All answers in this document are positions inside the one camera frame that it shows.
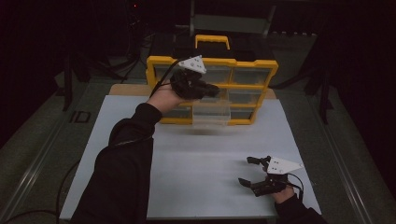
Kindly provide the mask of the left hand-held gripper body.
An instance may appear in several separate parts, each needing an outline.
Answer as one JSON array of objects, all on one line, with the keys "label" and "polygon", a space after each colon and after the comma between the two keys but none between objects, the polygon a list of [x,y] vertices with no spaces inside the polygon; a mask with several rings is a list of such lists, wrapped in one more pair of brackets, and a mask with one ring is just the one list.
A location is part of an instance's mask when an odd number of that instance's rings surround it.
[{"label": "left hand-held gripper body", "polygon": [[179,69],[173,73],[170,84],[172,90],[182,99],[202,99],[206,94],[205,82],[202,81],[206,73],[201,55],[176,61]]}]

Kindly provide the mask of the yellow black organizer case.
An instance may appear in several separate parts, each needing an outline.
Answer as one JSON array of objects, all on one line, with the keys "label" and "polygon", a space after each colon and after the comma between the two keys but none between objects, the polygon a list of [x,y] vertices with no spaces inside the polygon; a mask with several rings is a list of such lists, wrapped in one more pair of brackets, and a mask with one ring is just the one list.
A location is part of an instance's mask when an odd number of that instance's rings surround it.
[{"label": "yellow black organizer case", "polygon": [[148,58],[146,77],[151,88],[170,84],[179,66],[176,61],[201,55],[205,69],[209,65],[265,67],[278,69],[278,63],[262,38],[235,38],[225,35],[154,37]]}]

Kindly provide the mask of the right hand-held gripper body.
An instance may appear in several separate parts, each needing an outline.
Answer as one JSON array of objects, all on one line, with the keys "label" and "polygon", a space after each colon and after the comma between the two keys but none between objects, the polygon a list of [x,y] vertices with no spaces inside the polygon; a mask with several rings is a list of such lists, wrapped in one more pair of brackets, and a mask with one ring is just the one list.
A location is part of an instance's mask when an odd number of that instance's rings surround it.
[{"label": "right hand-held gripper body", "polygon": [[[299,190],[299,196],[304,196],[304,184],[303,181],[292,173],[302,169],[304,166],[301,163],[294,161],[287,161],[284,159],[267,156],[262,158],[263,170],[266,173],[266,177],[262,182],[251,183],[249,187],[256,197],[268,195],[276,192],[280,192],[287,185],[297,188]],[[300,185],[297,186],[289,182],[288,176],[292,175],[300,181]]]}]

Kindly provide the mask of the person's left hand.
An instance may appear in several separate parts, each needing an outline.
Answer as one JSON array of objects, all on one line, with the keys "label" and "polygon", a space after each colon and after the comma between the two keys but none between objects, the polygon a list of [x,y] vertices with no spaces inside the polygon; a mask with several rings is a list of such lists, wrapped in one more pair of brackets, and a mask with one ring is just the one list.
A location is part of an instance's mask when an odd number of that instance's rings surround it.
[{"label": "person's left hand", "polygon": [[164,114],[185,103],[185,100],[180,98],[170,85],[164,85],[149,97],[147,103]]}]

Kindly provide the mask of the grid of clear drawers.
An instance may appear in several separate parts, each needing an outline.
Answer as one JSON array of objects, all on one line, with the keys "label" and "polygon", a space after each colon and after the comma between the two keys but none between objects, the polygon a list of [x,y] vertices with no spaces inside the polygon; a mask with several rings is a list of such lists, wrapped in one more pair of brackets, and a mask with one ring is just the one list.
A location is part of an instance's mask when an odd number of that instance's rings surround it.
[{"label": "grid of clear drawers", "polygon": [[[231,119],[227,125],[246,125],[254,122],[275,72],[276,69],[265,67],[209,65],[202,81],[228,91]],[[163,123],[192,123],[193,104],[172,110],[164,116]]]}]

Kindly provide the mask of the person's right hand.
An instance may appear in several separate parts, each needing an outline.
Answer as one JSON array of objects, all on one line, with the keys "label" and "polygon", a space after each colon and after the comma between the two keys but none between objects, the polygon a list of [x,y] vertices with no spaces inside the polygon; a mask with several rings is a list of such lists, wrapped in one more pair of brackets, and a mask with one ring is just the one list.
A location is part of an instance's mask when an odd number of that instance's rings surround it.
[{"label": "person's right hand", "polygon": [[283,203],[286,200],[293,197],[295,194],[294,189],[292,186],[287,185],[284,189],[280,192],[272,193],[271,197],[275,201],[275,203]]}]

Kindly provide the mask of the metal floor rail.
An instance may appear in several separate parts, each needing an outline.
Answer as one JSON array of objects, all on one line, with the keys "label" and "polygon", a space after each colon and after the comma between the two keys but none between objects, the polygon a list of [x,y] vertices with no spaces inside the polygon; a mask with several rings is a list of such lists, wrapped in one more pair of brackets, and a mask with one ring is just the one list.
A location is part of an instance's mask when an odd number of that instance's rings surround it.
[{"label": "metal floor rail", "polygon": [[0,210],[0,224],[67,224],[60,219],[70,175],[79,159],[66,149],[68,122],[58,122]]},{"label": "metal floor rail", "polygon": [[334,136],[330,128],[327,125],[319,125],[322,134],[324,135],[332,155],[333,164],[337,173],[340,176],[341,182],[346,191],[349,202],[354,210],[357,220],[360,224],[373,224],[371,215],[369,214],[367,207],[365,206],[359,189],[354,182],[351,173],[347,169],[347,165],[343,160],[339,146],[337,145]]}]

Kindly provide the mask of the black metal stand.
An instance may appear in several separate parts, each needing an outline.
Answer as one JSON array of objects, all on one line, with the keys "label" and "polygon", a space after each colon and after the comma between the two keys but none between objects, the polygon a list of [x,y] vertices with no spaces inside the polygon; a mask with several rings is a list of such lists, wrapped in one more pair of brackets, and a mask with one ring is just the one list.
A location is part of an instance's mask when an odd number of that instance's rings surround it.
[{"label": "black metal stand", "polygon": [[331,106],[329,101],[331,73],[328,69],[312,67],[305,74],[309,77],[309,80],[304,87],[304,92],[307,95],[315,95],[317,91],[320,91],[319,116],[322,122],[327,124],[327,110]]},{"label": "black metal stand", "polygon": [[64,108],[66,111],[73,101],[73,75],[80,82],[88,82],[90,75],[83,54],[76,52],[64,58]]}]

